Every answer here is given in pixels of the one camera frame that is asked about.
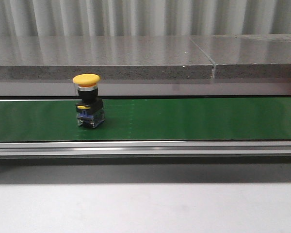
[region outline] aluminum rail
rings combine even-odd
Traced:
[[[0,157],[90,156],[129,157],[240,157],[291,156],[291,141],[107,141],[0,143]]]

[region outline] yellow mushroom button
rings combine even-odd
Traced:
[[[73,78],[73,82],[81,87],[95,86],[100,80],[99,75],[96,74],[80,74]]]

